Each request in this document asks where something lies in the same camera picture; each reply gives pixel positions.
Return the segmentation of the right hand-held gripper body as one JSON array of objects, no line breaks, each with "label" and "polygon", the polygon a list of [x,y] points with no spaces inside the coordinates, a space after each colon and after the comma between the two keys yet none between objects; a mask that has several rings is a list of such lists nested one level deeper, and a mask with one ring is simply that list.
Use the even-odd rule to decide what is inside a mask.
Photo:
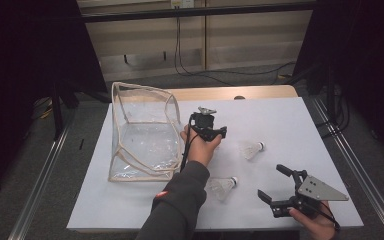
[{"label": "right hand-held gripper body", "polygon": [[322,180],[309,175],[306,170],[292,170],[295,195],[288,200],[273,201],[269,205],[275,218],[290,217],[289,209],[295,208],[308,217],[321,214],[323,201],[348,201],[349,197]]}]

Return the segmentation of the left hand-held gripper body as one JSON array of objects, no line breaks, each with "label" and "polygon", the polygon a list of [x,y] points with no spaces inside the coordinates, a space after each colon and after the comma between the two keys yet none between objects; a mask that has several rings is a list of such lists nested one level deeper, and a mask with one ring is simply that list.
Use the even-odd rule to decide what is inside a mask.
[{"label": "left hand-held gripper body", "polygon": [[216,110],[205,107],[198,107],[198,112],[194,112],[190,116],[190,127],[204,140],[211,142],[216,133],[214,130],[214,114]]}]

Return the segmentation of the white shuttlecock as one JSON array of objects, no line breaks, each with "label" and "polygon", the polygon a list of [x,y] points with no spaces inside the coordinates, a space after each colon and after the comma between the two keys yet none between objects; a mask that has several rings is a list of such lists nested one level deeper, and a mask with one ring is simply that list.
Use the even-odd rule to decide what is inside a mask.
[{"label": "white shuttlecock", "polygon": [[246,160],[251,160],[265,148],[263,142],[242,141],[239,143],[239,151]]},{"label": "white shuttlecock", "polygon": [[238,178],[235,176],[229,178],[211,178],[207,183],[207,187],[219,201],[224,201],[237,184]]}]

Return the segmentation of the clear plastic bag beige trim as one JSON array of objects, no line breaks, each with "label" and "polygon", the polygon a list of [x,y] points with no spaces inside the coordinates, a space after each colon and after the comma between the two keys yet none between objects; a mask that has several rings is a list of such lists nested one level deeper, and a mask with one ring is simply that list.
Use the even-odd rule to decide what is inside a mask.
[{"label": "clear plastic bag beige trim", "polygon": [[163,89],[112,84],[111,182],[168,181],[180,168],[183,143],[175,96]]}]

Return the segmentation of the person's left hand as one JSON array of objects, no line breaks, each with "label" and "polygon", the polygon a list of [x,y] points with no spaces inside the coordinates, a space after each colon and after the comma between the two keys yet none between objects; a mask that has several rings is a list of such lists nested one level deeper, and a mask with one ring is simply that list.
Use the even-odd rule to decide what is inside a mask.
[{"label": "person's left hand", "polygon": [[222,136],[217,135],[211,142],[206,142],[193,129],[190,129],[188,125],[184,126],[180,136],[189,146],[187,159],[189,161],[197,161],[204,166],[209,165],[215,149],[222,141]]}]

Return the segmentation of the person's right hand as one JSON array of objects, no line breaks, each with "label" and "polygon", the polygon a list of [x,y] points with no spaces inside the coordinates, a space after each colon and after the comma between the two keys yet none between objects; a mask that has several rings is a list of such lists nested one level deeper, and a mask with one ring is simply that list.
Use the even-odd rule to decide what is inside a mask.
[{"label": "person's right hand", "polygon": [[307,230],[312,240],[339,240],[335,224],[325,216],[309,218],[295,208],[291,208],[289,214]]}]

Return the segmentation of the white table sheet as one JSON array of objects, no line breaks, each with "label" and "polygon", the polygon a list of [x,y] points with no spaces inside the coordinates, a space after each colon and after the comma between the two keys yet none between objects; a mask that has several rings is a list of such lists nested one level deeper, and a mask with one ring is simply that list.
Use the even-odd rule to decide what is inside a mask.
[{"label": "white table sheet", "polygon": [[[291,229],[291,218],[275,218],[257,196],[260,189],[275,200],[294,194],[291,178],[276,170],[282,164],[306,170],[333,188],[346,187],[299,98],[208,101],[216,110],[215,124],[226,126],[227,136],[217,149],[209,170],[214,177],[238,178],[224,201],[208,196],[197,227],[202,231]],[[242,157],[239,143],[263,142],[265,148],[251,160]],[[111,182],[108,171],[112,150],[112,119],[105,118],[68,229],[82,233],[139,229],[150,214],[161,182]]]}]

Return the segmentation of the light wooden cabinet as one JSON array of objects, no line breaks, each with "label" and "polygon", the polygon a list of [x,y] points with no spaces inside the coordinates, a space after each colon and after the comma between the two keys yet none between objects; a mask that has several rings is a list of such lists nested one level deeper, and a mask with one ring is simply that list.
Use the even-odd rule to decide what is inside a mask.
[{"label": "light wooden cabinet", "polygon": [[[194,0],[193,8],[308,0]],[[172,9],[170,0],[77,0],[82,14]],[[297,59],[311,11],[111,21],[86,25],[106,81]],[[163,60],[167,52],[167,61]],[[128,56],[129,65],[123,55]]]}]

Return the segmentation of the black horizontal bar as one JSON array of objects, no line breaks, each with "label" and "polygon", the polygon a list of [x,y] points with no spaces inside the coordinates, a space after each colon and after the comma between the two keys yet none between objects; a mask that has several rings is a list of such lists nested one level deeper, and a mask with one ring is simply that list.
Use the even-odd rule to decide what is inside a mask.
[{"label": "black horizontal bar", "polygon": [[306,11],[317,8],[319,3],[313,2],[295,2],[280,4],[260,4],[246,6],[225,6],[225,7],[201,7],[192,9],[167,9],[167,10],[149,10],[139,12],[124,13],[100,13],[83,14],[80,21],[84,23],[110,22],[110,21],[131,21],[131,20],[149,20],[180,17],[201,17],[231,14],[253,14],[253,13],[271,13],[271,12],[289,12]]}]

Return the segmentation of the black curtain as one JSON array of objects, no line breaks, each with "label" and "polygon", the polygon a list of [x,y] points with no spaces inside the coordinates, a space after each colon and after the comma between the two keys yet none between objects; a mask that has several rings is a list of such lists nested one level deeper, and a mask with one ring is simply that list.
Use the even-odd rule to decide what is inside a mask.
[{"label": "black curtain", "polygon": [[77,0],[0,0],[0,178],[32,122],[34,103],[107,87]]},{"label": "black curtain", "polygon": [[384,0],[312,0],[293,74],[311,91],[332,74],[384,142]]}]

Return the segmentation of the metal floor rail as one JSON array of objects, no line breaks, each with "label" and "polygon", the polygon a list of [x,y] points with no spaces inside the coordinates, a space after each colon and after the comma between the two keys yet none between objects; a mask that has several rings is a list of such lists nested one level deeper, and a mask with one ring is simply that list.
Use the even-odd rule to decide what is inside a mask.
[{"label": "metal floor rail", "polygon": [[384,197],[367,174],[342,131],[329,120],[327,107],[324,103],[320,99],[313,99],[312,102],[320,117],[325,121],[325,125],[329,131],[328,135],[336,142],[336,145],[341,151],[355,178],[373,206],[374,211],[384,225]]},{"label": "metal floor rail", "polygon": [[40,174],[36,179],[34,187],[30,192],[29,197],[24,204],[23,209],[19,214],[7,240],[25,240],[31,222],[34,219],[35,213],[40,205],[41,198],[45,192],[45,188],[53,172],[54,166],[66,141],[68,132],[71,129],[73,119],[73,115],[70,115],[65,119],[65,125],[63,126],[60,135],[54,140]]}]

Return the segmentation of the black stand post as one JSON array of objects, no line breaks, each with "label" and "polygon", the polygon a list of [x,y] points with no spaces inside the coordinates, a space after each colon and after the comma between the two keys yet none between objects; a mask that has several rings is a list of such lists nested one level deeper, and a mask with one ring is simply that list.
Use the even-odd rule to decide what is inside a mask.
[{"label": "black stand post", "polygon": [[331,123],[336,122],[336,111],[335,111],[335,82],[332,77],[332,70],[330,64],[327,64],[327,94],[326,94],[326,107],[328,121]]},{"label": "black stand post", "polygon": [[52,85],[52,111],[54,116],[55,135],[54,139],[58,140],[63,131],[63,118],[61,113],[60,96],[58,93],[58,85],[56,82]]}]

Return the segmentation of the white wall outlet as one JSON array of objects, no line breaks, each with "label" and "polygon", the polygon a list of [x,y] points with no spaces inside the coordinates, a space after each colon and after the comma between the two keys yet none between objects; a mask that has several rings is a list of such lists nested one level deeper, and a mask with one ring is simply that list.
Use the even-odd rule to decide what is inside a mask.
[{"label": "white wall outlet", "polygon": [[193,8],[195,6],[194,0],[170,0],[172,9],[180,8]]}]

